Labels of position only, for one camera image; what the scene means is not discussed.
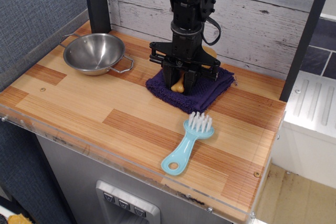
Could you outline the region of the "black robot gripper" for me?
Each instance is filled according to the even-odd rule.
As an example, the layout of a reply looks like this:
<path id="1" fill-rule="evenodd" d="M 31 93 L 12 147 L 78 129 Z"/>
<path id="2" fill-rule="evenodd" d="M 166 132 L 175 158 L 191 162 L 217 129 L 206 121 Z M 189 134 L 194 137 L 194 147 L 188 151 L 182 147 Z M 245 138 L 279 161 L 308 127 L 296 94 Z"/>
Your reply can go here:
<path id="1" fill-rule="evenodd" d="M 220 61 L 202 48 L 202 35 L 174 33 L 171 42 L 151 42 L 150 60 L 163 68 L 165 85 L 170 89 L 179 80 L 179 71 L 184 74 L 184 95 L 189 95 L 197 82 L 197 76 L 213 80 L 218 77 Z"/>

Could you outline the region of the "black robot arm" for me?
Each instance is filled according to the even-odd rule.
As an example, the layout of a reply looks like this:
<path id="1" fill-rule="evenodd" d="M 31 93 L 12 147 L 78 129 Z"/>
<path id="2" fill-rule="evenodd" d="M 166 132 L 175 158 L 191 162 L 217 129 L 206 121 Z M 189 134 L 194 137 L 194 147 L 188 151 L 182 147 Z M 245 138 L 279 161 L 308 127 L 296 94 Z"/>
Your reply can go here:
<path id="1" fill-rule="evenodd" d="M 183 79 L 185 95 L 191 93 L 199 77 L 217 79 L 220 61 L 206 53 L 202 47 L 205 42 L 205 22 L 218 27 L 210 18 L 215 0 L 170 0 L 173 12 L 171 31 L 172 42 L 152 42 L 150 60 L 163 68 L 167 88 L 173 87 Z"/>

